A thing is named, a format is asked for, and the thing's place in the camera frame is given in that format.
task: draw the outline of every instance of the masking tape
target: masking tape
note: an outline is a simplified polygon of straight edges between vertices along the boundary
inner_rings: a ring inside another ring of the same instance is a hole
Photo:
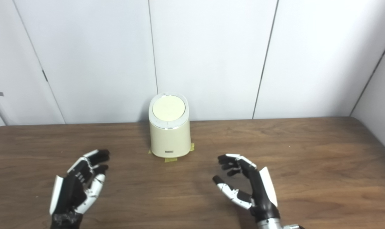
[[[164,162],[172,162],[172,161],[177,161],[178,158],[164,158]]]

